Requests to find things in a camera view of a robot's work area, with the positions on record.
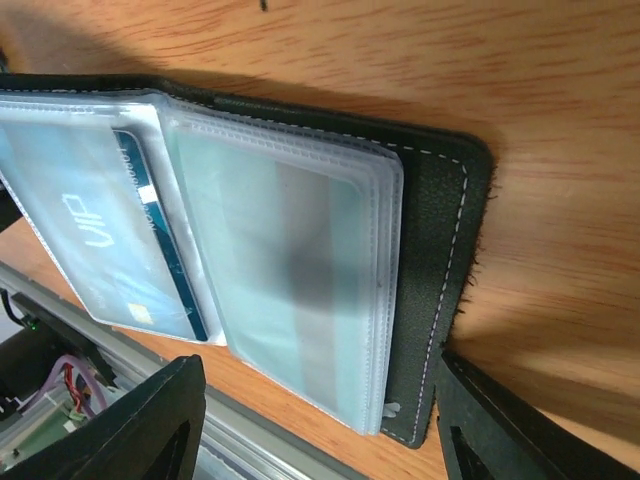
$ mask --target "white stitching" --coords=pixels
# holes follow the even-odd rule
[[[143,88],[140,87],[135,87],[135,88],[121,88],[121,89],[113,89],[113,90],[109,90],[109,91],[121,91],[121,90],[143,90]],[[33,92],[34,90],[13,90],[13,89],[2,89],[0,88],[0,91],[8,91],[8,92]],[[64,93],[64,90],[40,90],[42,92],[54,92],[54,93]],[[100,93],[100,90],[69,90],[71,92],[82,92],[82,93]],[[217,108],[214,105],[206,105],[203,103],[197,103],[197,102],[192,102],[190,100],[184,99],[184,98],[180,98],[177,95],[171,95],[170,96],[177,98],[178,100],[183,100],[189,103],[195,103],[197,105],[201,105],[203,107],[207,107],[207,108]],[[252,117],[249,115],[242,115],[243,117],[247,117],[247,118],[253,118],[253,119],[257,119],[257,120],[262,120],[265,121],[265,119],[263,118],[259,118],[259,117]],[[291,124],[287,124],[287,123],[283,123],[283,122],[274,122],[273,120],[267,119],[267,122],[273,122],[273,123],[278,123],[280,125],[285,125],[288,127],[298,127],[299,125],[291,125]],[[316,131],[320,131],[320,132],[325,132],[325,130],[321,130],[321,129],[315,129],[315,128],[311,128],[311,127],[302,127],[304,129],[307,130],[316,130]],[[343,133],[342,134],[344,137],[351,137],[352,135],[348,134],[348,133]],[[371,140],[371,139],[367,139],[365,137],[356,137],[358,139],[362,139],[362,140],[368,140],[370,142],[376,143],[376,144],[383,144],[386,145],[388,147],[397,147],[398,145],[395,143],[390,143],[390,142],[380,142],[378,140]],[[403,149],[405,150],[410,150],[413,151],[414,148],[413,147],[409,147],[409,146],[402,146]],[[424,155],[434,155],[430,150],[419,150],[420,153],[424,154]],[[416,410],[416,417],[415,417],[415,421],[413,424],[413,434],[411,437],[411,441],[409,441],[408,443],[413,443],[416,440],[416,436],[418,435],[418,422],[420,419],[420,413],[422,411],[422,397],[424,395],[424,384],[425,384],[425,380],[426,380],[426,376],[427,376],[427,370],[428,370],[428,366],[429,366],[429,358],[431,356],[431,348],[433,347],[433,338],[435,335],[435,330],[436,327],[438,325],[438,320],[440,318],[440,311],[442,310],[442,304],[444,302],[444,294],[445,291],[447,290],[447,283],[449,281],[449,273],[451,272],[451,265],[453,263],[453,255],[455,252],[455,246],[456,246],[456,241],[458,239],[458,230],[460,229],[460,219],[462,217],[462,210],[464,209],[464,203],[466,200],[466,195],[467,195],[467,185],[468,185],[468,181],[469,181],[469,175],[467,173],[467,169],[464,165],[460,164],[459,160],[456,160],[455,158],[448,158],[447,156],[443,155],[443,154],[437,154],[437,156],[439,158],[445,159],[445,160],[450,160],[452,163],[455,164],[459,164],[462,168],[462,173],[464,174],[464,182],[462,184],[462,196],[460,197],[460,205],[458,207],[458,213],[457,213],[457,221],[456,221],[456,225],[454,228],[454,233],[453,233],[453,237],[451,238],[451,249],[449,250],[449,260],[447,262],[447,270],[444,274],[444,282],[442,284],[442,289],[440,290],[440,297],[438,299],[438,306],[436,307],[436,314],[435,314],[435,318],[433,320],[433,325],[431,326],[431,332],[429,333],[429,343],[427,345],[427,356],[425,358],[424,361],[424,366],[423,366],[423,370],[422,370],[422,380],[420,381],[420,394],[418,396],[418,405],[417,405],[417,410]],[[398,438],[400,440],[402,440],[403,442],[407,442],[406,439],[402,438],[399,435],[396,435],[395,433],[387,430],[386,428],[382,427],[381,430],[383,432],[386,432],[388,434],[390,434],[392,437],[394,438]]]
[[[438,157],[447,158],[444,155],[438,155]],[[450,158],[449,160],[451,160],[455,164],[460,164],[460,161],[456,160],[455,158]],[[418,422],[420,420],[420,413],[422,411],[422,396],[424,395],[424,384],[425,384],[427,370],[429,366],[429,358],[431,356],[431,348],[433,346],[433,337],[435,335],[436,327],[438,326],[438,319],[440,318],[440,311],[442,310],[442,303],[444,301],[444,293],[447,290],[447,282],[449,281],[449,272],[451,272],[451,265],[453,263],[453,254],[455,252],[456,241],[458,240],[458,231],[460,230],[460,219],[462,218],[462,210],[464,209],[464,203],[467,197],[467,185],[469,183],[469,174],[467,173],[467,168],[464,165],[461,165],[461,167],[462,167],[462,173],[464,174],[464,181],[462,183],[462,196],[460,197],[460,205],[458,206],[456,226],[454,228],[453,237],[451,238],[451,249],[449,250],[449,260],[447,261],[447,270],[444,274],[444,282],[442,284],[442,289],[440,290],[438,306],[436,307],[436,315],[433,320],[433,325],[431,325],[431,332],[429,333],[429,343],[427,344],[427,357],[425,358],[424,366],[422,369],[422,380],[420,381],[420,394],[418,396],[418,407],[416,410],[416,417],[413,423],[413,434],[411,436],[411,440],[407,441],[406,439],[402,438],[399,435],[396,435],[395,433],[387,430],[386,428],[384,427],[381,428],[383,432],[388,433],[392,437],[398,438],[403,442],[407,442],[407,443],[415,442],[416,437],[418,435]]]

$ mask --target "wooden desk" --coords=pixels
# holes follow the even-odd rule
[[[454,328],[468,358],[640,469],[640,6],[630,2],[4,0],[12,67],[161,72],[229,92],[471,132],[498,159],[477,285]],[[70,298],[21,222],[0,259]],[[360,438],[220,348],[208,381],[375,478],[445,477]]]

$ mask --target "wallet cover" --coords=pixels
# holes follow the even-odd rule
[[[156,90],[217,111],[367,140],[397,153],[404,170],[397,300],[382,431],[417,448],[473,256],[491,181],[488,148],[469,135],[189,87],[149,75],[0,75],[0,90],[139,94]]]

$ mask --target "card holder wallet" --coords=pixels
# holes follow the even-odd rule
[[[188,243],[191,260],[204,267],[206,279],[184,269],[204,325],[198,328],[221,325],[235,355],[359,433],[382,431],[412,448],[422,444],[433,372],[473,261],[490,185],[493,161],[484,144],[156,76],[2,75],[0,93],[0,100],[27,103],[71,97],[67,103],[76,108],[100,99],[103,107],[128,105],[123,108],[134,117],[131,105],[153,107],[153,128],[144,109],[138,120],[146,119],[146,130],[135,118],[128,130],[104,128],[115,135],[115,148],[138,137],[142,155],[154,158],[147,170],[134,172],[136,199],[146,205],[140,186],[151,187],[143,190],[157,198],[147,203],[157,202],[169,230],[187,232],[178,243]],[[12,131],[15,143],[16,126],[5,127],[5,143]],[[160,143],[162,161],[153,153]],[[11,186],[11,162],[3,162]],[[176,202],[180,211],[169,215]],[[175,234],[171,239],[175,247]],[[203,308],[206,288],[215,307]],[[372,303],[376,309],[367,310]],[[201,339],[188,320],[183,330]]]

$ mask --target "cable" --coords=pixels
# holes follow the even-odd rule
[[[13,313],[13,308],[11,308],[11,303],[9,303],[9,292],[7,292],[4,288],[0,288],[0,296],[2,296],[2,306],[4,307],[4,311],[13,323],[20,327],[24,327],[22,321]]]
[[[69,390],[69,395],[71,395],[71,398],[73,399],[73,404],[76,409],[76,412],[80,412],[80,410],[82,409],[82,403],[84,399],[82,394],[73,385],[72,372],[73,372],[73,367],[70,364],[66,363],[64,365],[64,384],[66,385],[67,390]]]
[[[38,393],[36,393],[31,398],[31,400],[29,400],[22,407],[20,407],[19,410],[22,412],[28,410],[33,405],[35,405],[44,396],[45,393],[51,390],[51,388],[53,387],[56,381],[56,378],[58,377],[58,374],[60,373],[60,370],[62,370],[62,368],[67,363],[71,365],[73,368],[78,369],[78,374],[82,375],[82,378],[84,378],[84,381],[87,383],[87,386],[91,389],[91,393],[98,401],[101,411],[105,410],[107,408],[107,401],[104,398],[104,394],[102,393],[102,390],[98,385],[98,382],[96,382],[96,379],[93,378],[93,376],[89,373],[89,370],[87,369],[87,367],[85,367],[84,363],[72,355],[63,355],[56,361],[56,363],[53,365],[53,368],[51,369],[51,373],[49,373],[47,380],[44,382],[40,390],[38,390]],[[89,405],[85,404],[84,408],[85,408],[85,412],[87,412],[88,417],[95,415],[91,407],[89,407]]]

